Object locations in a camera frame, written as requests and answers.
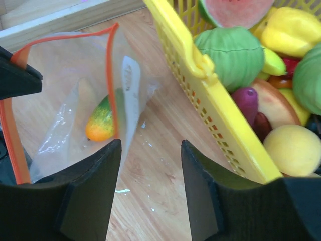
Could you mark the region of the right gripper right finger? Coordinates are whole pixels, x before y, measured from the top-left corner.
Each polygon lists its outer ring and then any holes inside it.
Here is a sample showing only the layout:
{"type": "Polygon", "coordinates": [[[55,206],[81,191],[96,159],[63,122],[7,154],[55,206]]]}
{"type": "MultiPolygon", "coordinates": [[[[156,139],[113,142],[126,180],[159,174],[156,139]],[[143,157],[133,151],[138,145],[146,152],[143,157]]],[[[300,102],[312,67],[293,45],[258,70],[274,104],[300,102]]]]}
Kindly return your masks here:
{"type": "Polygon", "coordinates": [[[320,176],[245,179],[182,141],[192,240],[320,240],[320,176]]]}

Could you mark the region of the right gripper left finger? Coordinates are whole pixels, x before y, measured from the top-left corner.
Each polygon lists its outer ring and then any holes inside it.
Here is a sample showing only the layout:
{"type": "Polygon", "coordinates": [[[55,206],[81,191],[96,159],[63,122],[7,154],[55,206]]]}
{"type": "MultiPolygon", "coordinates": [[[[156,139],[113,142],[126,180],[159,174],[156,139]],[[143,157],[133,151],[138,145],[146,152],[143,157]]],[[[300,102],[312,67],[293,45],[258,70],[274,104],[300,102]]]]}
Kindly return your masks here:
{"type": "Polygon", "coordinates": [[[1,240],[105,240],[121,151],[115,139],[34,184],[2,184],[1,240]]]}

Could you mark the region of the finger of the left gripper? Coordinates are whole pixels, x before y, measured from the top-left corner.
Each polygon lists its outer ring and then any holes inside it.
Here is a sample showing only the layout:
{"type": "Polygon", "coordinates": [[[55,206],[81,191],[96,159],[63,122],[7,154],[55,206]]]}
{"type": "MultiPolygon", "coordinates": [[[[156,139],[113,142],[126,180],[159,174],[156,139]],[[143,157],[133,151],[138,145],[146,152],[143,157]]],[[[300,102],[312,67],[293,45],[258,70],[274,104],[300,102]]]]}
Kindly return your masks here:
{"type": "Polygon", "coordinates": [[[26,69],[11,62],[13,54],[1,47],[1,100],[40,93],[42,74],[27,65],[26,69]]]}

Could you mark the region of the clear zip top bag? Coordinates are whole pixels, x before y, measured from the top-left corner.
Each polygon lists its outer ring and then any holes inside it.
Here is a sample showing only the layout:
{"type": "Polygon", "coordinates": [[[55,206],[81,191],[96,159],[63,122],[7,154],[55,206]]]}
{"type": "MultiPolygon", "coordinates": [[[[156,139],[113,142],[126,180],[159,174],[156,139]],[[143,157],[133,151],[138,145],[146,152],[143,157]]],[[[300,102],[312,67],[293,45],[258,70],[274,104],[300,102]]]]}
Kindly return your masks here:
{"type": "Polygon", "coordinates": [[[141,113],[158,89],[119,24],[95,33],[55,33],[35,40],[11,62],[42,76],[40,93],[1,100],[1,183],[36,183],[89,157],[114,139],[126,156],[141,113]],[[117,122],[122,88],[126,124],[117,122]],[[109,95],[115,135],[87,139],[86,124],[109,95]]]}

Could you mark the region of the green orange mango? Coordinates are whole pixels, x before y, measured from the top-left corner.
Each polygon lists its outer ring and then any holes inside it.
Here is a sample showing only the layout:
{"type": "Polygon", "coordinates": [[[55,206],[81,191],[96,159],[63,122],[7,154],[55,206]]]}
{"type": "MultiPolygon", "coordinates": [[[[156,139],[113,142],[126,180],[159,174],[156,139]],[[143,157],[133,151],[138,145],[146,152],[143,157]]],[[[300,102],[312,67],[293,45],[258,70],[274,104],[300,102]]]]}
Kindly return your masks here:
{"type": "MultiPolygon", "coordinates": [[[[117,122],[119,125],[126,124],[124,106],[124,94],[122,88],[116,89],[117,122]]],[[[115,135],[113,112],[109,101],[109,95],[105,96],[91,114],[85,134],[88,140],[101,142],[115,135]]]]}

